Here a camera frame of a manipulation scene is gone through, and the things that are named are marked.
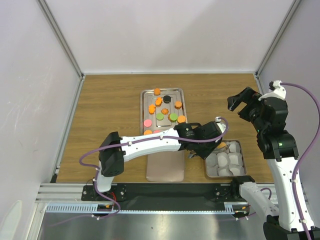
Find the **orange round sandwich cookie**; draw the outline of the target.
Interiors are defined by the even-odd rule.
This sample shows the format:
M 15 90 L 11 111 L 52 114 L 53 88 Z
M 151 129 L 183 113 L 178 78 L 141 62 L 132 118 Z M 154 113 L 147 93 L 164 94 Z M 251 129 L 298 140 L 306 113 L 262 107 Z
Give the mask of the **orange round sandwich cookie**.
M 218 146 L 217 149 L 223 149 L 227 146 L 227 144 L 225 142 L 221 142 Z

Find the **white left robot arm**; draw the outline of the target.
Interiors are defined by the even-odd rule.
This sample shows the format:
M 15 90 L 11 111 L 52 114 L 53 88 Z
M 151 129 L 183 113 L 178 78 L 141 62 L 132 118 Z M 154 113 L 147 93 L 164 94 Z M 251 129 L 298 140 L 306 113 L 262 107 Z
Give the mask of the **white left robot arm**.
M 100 170 L 92 194 L 98 200 L 107 199 L 114 177 L 124 172 L 124 163 L 140 156 L 187 150 L 205 159 L 222 142 L 228 130 L 227 121 L 219 117 L 204 125 L 184 122 L 158 133 L 140 136 L 120 137 L 117 132 L 112 132 L 99 150 Z

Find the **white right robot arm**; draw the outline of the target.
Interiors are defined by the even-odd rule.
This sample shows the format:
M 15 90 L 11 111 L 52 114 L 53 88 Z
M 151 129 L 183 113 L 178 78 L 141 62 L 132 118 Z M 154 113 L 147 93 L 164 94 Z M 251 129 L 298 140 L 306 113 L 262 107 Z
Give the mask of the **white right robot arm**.
M 312 220 L 300 180 L 299 156 L 295 138 L 285 129 L 288 104 L 285 83 L 269 84 L 269 92 L 262 95 L 250 87 L 227 99 L 227 107 L 238 112 L 241 119 L 252 123 L 257 132 L 257 145 L 271 170 L 277 195 L 277 205 L 263 196 L 250 176 L 232 181 L 230 195 L 236 201 L 245 199 L 264 221 L 263 233 L 267 240 L 318 240 L 320 229 Z

